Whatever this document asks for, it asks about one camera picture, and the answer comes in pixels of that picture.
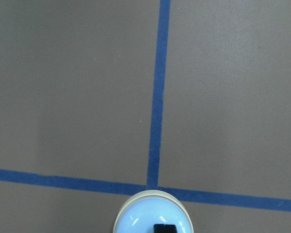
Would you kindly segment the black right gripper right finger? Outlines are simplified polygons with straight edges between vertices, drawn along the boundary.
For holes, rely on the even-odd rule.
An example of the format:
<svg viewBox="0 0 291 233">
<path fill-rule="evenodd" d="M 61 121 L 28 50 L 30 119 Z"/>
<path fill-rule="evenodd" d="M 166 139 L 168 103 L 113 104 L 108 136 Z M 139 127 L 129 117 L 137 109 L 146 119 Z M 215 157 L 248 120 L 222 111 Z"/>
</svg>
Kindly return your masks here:
<svg viewBox="0 0 291 233">
<path fill-rule="evenodd" d="M 176 226 L 172 224 L 166 224 L 165 233 L 176 233 Z"/>
</svg>

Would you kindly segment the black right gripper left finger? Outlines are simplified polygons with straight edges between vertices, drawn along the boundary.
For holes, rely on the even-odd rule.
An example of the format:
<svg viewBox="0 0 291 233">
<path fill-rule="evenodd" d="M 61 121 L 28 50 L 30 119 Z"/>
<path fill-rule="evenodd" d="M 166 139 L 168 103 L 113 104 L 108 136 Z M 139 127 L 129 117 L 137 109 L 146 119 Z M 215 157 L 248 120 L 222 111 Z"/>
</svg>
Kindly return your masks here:
<svg viewBox="0 0 291 233">
<path fill-rule="evenodd" d="M 165 233 L 165 224 L 155 224 L 153 231 L 154 233 Z"/>
</svg>

